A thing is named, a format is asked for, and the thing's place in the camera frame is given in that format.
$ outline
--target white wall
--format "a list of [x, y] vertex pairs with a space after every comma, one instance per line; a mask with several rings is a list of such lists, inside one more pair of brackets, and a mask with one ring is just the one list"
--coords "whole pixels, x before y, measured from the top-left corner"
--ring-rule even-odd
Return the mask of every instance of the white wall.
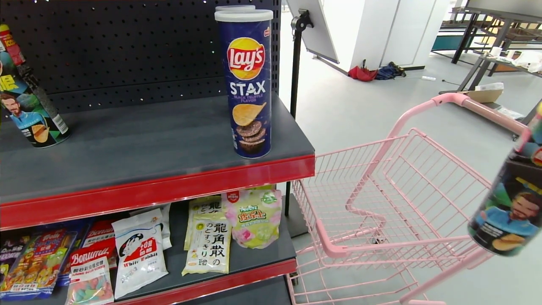
[[324, 13], [339, 67], [424, 66], [450, 0], [335, 0]]
[[327, 0], [324, 14], [337, 57], [339, 68], [350, 70], [352, 54], [356, 45], [359, 22], [366, 0]]

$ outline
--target shopping cart handle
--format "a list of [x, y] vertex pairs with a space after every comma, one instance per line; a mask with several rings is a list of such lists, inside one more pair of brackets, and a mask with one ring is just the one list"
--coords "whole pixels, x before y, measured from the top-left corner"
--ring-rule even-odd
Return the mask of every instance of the shopping cart handle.
[[426, 301], [426, 300], [410, 300], [405, 305], [446, 305], [446, 302]]
[[400, 131], [405, 126], [405, 123], [412, 117], [417, 115], [418, 113], [424, 112], [426, 110], [429, 110], [433, 107], [440, 106], [442, 104], [446, 103], [454, 103], [458, 106], [465, 107], [472, 112], [475, 112], [501, 126], [504, 128], [507, 128], [508, 130], [512, 131], [516, 135], [521, 135], [523, 132], [523, 129], [526, 128], [525, 125], [521, 124], [520, 122], [509, 118], [502, 113], [497, 112], [494, 109], [491, 109], [487, 106], [484, 106], [483, 104], [480, 104], [476, 101], [471, 100], [468, 96], [460, 93], [445, 93], [441, 94], [439, 96], [435, 96], [432, 99], [426, 101], [425, 103], [421, 103], [405, 112], [399, 120], [395, 123], [393, 128], [391, 129], [390, 133], [388, 134], [388, 138], [396, 137]]

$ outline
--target green snack bag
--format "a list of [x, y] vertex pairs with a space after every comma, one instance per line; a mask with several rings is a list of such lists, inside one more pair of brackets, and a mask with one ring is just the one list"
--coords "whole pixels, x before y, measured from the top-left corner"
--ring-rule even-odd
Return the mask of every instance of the green snack bag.
[[245, 248], [264, 249], [279, 238], [282, 195], [279, 190], [237, 190], [222, 194], [231, 235]]

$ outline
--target red umbrella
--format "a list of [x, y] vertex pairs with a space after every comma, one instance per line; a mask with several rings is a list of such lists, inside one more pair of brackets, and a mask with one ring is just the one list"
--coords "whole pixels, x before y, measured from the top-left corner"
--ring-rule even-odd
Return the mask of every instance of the red umbrella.
[[361, 81], [371, 81], [375, 79], [376, 74], [378, 74], [378, 70], [369, 70], [365, 68], [365, 59], [362, 62], [362, 67], [353, 67], [350, 71], [348, 71], [348, 76], [350, 76], [353, 79], [358, 79]]

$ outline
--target cartoon man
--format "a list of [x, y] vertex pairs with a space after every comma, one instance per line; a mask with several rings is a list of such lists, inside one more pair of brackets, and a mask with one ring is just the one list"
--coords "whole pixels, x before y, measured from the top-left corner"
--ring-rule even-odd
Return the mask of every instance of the cartoon man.
[[36, 123], [41, 122], [43, 125], [47, 125], [45, 118], [37, 112], [24, 112], [21, 110], [21, 105], [17, 99], [7, 93], [0, 94], [0, 100], [2, 104], [11, 112], [10, 118], [15, 122], [15, 125], [19, 129], [28, 128]]
[[511, 211], [503, 211], [496, 206], [480, 212], [476, 217], [478, 225], [487, 223], [510, 234], [523, 237], [535, 235], [538, 227], [531, 224], [529, 218], [538, 215], [542, 200], [533, 193], [519, 193], [512, 200]]

